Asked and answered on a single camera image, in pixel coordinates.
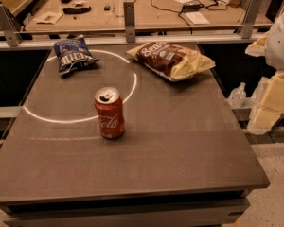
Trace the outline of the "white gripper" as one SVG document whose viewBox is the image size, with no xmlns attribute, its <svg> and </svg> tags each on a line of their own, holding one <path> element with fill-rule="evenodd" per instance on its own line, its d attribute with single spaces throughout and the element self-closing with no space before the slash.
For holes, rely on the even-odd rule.
<svg viewBox="0 0 284 227">
<path fill-rule="evenodd" d="M 265 55 L 268 65 L 284 70 L 284 12 L 275 20 L 269 33 L 248 45 L 245 53 L 253 57 Z M 255 92 L 251 130 L 269 131 L 284 114 L 284 71 L 277 71 L 270 79 L 263 77 Z"/>
</svg>

